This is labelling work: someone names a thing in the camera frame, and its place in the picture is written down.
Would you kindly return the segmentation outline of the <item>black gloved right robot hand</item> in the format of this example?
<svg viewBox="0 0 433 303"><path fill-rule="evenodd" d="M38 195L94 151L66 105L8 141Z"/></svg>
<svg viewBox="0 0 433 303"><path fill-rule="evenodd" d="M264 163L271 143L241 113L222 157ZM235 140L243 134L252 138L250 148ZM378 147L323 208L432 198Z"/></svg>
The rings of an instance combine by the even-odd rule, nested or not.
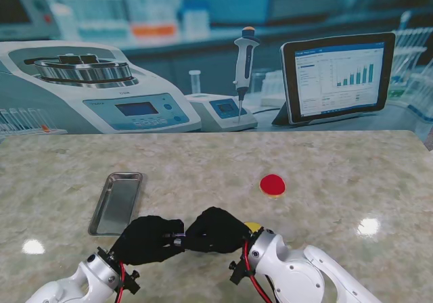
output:
<svg viewBox="0 0 433 303"><path fill-rule="evenodd" d="M233 253L251 236L250 229L228 211L210 207L189 226L182 240L186 250Z"/></svg>

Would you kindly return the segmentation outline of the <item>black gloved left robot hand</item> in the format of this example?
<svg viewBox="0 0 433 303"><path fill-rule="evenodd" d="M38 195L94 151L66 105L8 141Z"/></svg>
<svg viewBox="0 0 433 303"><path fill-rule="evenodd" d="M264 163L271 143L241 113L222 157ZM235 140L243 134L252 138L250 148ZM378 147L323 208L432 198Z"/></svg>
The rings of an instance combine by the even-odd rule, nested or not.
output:
<svg viewBox="0 0 433 303"><path fill-rule="evenodd" d="M163 262L183 252L183 248L176 246L171 237L183 232L184 224L179 219L141 216L122 232L110 253L117 261L133 266Z"/></svg>

